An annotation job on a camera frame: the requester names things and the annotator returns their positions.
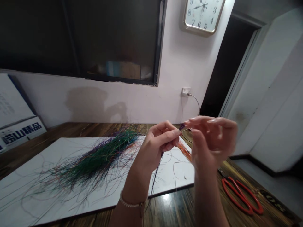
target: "red scissors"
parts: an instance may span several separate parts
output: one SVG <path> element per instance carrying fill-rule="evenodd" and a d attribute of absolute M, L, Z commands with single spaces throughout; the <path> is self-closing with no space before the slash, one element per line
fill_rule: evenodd
<path fill-rule="evenodd" d="M 227 194 L 227 196 L 230 198 L 230 200 L 233 202 L 233 204 L 235 204 L 242 212 L 244 212 L 245 214 L 248 215 L 253 215 L 253 212 L 261 215 L 263 214 L 263 208 L 259 202 L 259 200 L 255 197 L 255 195 L 246 187 L 244 186 L 240 181 L 238 180 L 234 180 L 231 177 L 227 177 L 224 175 L 224 172 L 221 168 L 218 169 L 218 172 L 221 174 L 222 176 L 222 186 L 223 189 L 225 191 L 225 193 Z M 241 199 L 241 201 L 247 206 L 248 209 L 242 207 L 228 192 L 226 185 Z M 258 209 L 256 209 L 245 197 L 245 195 L 243 194 L 243 192 L 240 190 L 239 186 L 241 186 L 252 198 L 253 200 L 256 202 L 256 204 L 258 205 Z"/>

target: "red scissor handle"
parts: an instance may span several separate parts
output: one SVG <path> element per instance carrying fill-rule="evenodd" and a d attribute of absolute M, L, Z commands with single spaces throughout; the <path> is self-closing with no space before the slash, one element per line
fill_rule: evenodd
<path fill-rule="evenodd" d="M 239 193 L 241 194 L 241 196 L 243 197 L 243 199 L 246 200 L 246 202 L 248 202 L 250 204 L 250 206 L 252 207 L 253 211 L 256 212 L 257 214 L 261 215 L 263 214 L 263 207 L 261 206 L 259 200 L 255 197 L 255 195 L 251 192 L 251 190 L 249 190 L 245 185 L 243 185 L 240 181 L 236 180 L 237 184 L 240 185 L 255 201 L 255 203 L 258 205 L 258 209 L 256 209 L 245 197 L 245 195 L 243 194 L 243 192 L 237 188 L 239 190 Z"/>
<path fill-rule="evenodd" d="M 238 185 L 236 184 L 236 182 L 233 180 L 233 178 L 228 177 L 235 185 L 235 187 L 240 191 Z M 243 201 L 243 203 L 247 206 L 248 209 L 245 209 L 244 207 L 242 207 L 228 192 L 226 185 Z M 235 204 L 242 212 L 244 212 L 245 214 L 248 215 L 253 215 L 253 209 L 250 206 L 250 204 L 248 203 L 247 199 L 245 197 L 243 197 L 241 194 L 243 194 L 241 191 L 241 194 L 226 180 L 226 179 L 222 179 L 222 186 L 223 189 L 225 191 L 225 193 L 227 194 L 227 196 L 230 198 L 230 200 L 233 202 L 233 204 Z"/>

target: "forearm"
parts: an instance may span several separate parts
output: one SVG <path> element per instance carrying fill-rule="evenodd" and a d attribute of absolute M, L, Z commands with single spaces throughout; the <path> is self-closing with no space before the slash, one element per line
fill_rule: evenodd
<path fill-rule="evenodd" d="M 196 226 L 229 226 L 220 199 L 216 174 L 195 174 Z"/>
<path fill-rule="evenodd" d="M 133 165 L 129 170 L 122 191 L 123 200 L 129 204 L 145 202 L 151 175 L 151 173 L 142 172 L 136 165 Z M 130 208 L 119 201 L 113 211 L 109 226 L 142 226 L 144 208 L 144 205 Z"/>

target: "wall outlet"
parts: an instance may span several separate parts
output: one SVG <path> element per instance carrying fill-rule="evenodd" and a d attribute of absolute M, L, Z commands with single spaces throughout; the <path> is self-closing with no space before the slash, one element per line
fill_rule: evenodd
<path fill-rule="evenodd" d="M 187 94 L 190 93 L 190 91 L 191 88 L 182 88 L 181 96 L 189 97 Z"/>

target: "wooden table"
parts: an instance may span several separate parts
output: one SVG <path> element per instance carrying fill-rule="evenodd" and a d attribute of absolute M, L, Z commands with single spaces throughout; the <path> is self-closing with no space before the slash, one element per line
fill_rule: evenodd
<path fill-rule="evenodd" d="M 122 125 L 123 124 L 64 123 L 0 155 L 0 179 L 3 179 L 61 137 L 107 137 Z M 135 126 L 138 127 L 142 133 L 146 133 L 153 124 L 137 124 Z M 184 134 L 187 138 L 191 138 L 190 132 L 186 131 Z M 185 141 L 191 147 L 191 143 L 187 140 Z M 264 188 L 233 163 L 233 161 L 227 160 L 224 162 L 222 169 L 229 176 L 240 180 L 248 186 L 251 191 L 257 195 L 264 208 L 264 214 L 262 216 L 257 214 L 247 216 L 242 213 L 226 196 L 222 188 L 221 176 L 218 174 L 217 178 L 220 187 L 221 202 L 230 226 L 292 226 L 300 222 L 300 219 L 296 215 L 293 214 L 294 219 L 290 220 L 269 204 L 259 193 L 259 190 Z M 151 206 L 144 215 L 144 226 L 194 226 L 193 196 L 193 186 L 190 186 L 186 189 L 180 189 L 176 192 L 153 198 Z M 41 226 L 107 226 L 112 211 L 113 208 L 94 211 Z"/>

